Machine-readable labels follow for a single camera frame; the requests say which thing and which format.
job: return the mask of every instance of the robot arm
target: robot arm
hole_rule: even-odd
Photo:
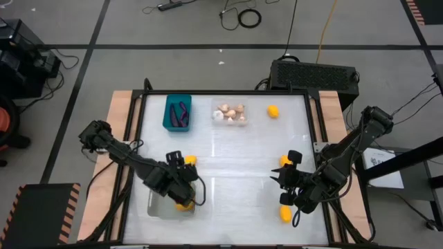
[[[378,107],[366,107],[359,126],[336,145],[325,146],[316,155],[318,169],[313,173],[296,169],[302,155],[289,151],[292,165],[275,169],[279,177],[271,177],[286,190],[280,196],[283,205],[296,205],[304,213],[311,213],[320,202],[334,197],[347,183],[352,164],[363,151],[380,136],[392,131],[392,117]]]
[[[110,159],[129,165],[146,186],[161,196],[167,194],[182,205],[188,205],[195,197],[190,182],[198,179],[197,169],[185,165],[180,151],[166,154],[168,163],[143,158],[129,145],[117,141],[111,134],[111,127],[104,121],[91,122],[79,138],[84,149],[91,152],[106,149]]]

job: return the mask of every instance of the yellow cable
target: yellow cable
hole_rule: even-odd
[[[325,36],[325,31],[326,31],[326,29],[327,29],[327,26],[329,25],[329,21],[331,21],[332,13],[334,13],[335,5],[337,4],[337,1],[338,1],[338,0],[334,0],[334,4],[332,5],[331,12],[329,13],[329,17],[327,18],[327,21],[326,21],[325,27],[323,28],[323,32],[321,33],[320,45],[318,45],[318,53],[317,53],[316,64],[318,63],[318,58],[320,58],[321,45],[322,45],[322,43],[323,43],[323,37]]]

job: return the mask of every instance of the yellow lemon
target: yellow lemon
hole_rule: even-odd
[[[195,166],[197,164],[197,157],[196,156],[185,156],[185,164],[190,163],[192,166]]]
[[[184,206],[182,204],[175,204],[175,208],[178,211],[182,211],[182,212],[189,211],[189,210],[192,210],[194,208],[194,202],[191,201],[191,203],[189,203],[187,206]]]
[[[275,105],[268,106],[268,114],[271,118],[278,118],[278,107]]]
[[[292,162],[288,159],[288,156],[283,155],[280,158],[280,167],[283,167],[285,164],[292,164]]]
[[[282,205],[282,207],[280,208],[280,218],[285,223],[291,222],[292,213],[291,213],[291,208],[289,208],[289,206]]]

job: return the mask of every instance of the red and black hazard tape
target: red and black hazard tape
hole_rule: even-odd
[[[66,212],[63,218],[62,229],[60,230],[60,236],[58,237],[58,245],[64,245],[68,243],[68,238],[69,234],[71,233],[71,226],[74,219],[75,208],[77,207],[79,194],[80,185],[75,183],[73,184],[71,193],[69,195],[68,205],[66,206]]]
[[[406,3],[408,3],[410,11],[413,13],[413,16],[415,18],[415,21],[417,21],[419,25],[424,25],[424,18],[414,0],[406,0]]]
[[[0,236],[0,249],[3,247],[3,241],[5,241],[6,233],[8,232],[9,225],[12,222],[12,218],[14,217],[15,209],[17,208],[17,204],[19,203],[21,191],[25,188],[26,185],[22,185],[19,187],[19,190],[17,191],[17,194],[15,195],[14,202],[12,203],[12,209],[9,211],[8,218],[6,219],[6,225],[3,231],[1,232]]]

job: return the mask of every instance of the purple object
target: purple object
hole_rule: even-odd
[[[186,109],[186,105],[183,102],[179,103],[181,109],[183,110],[183,113],[180,116],[180,124],[182,127],[187,127],[188,126],[188,122],[189,122],[189,113],[188,110]]]
[[[170,115],[170,118],[171,118],[171,125],[172,125],[172,127],[180,127],[179,121],[177,120],[177,115],[176,115],[175,110],[174,110],[174,104],[171,104],[169,106],[169,115]]]

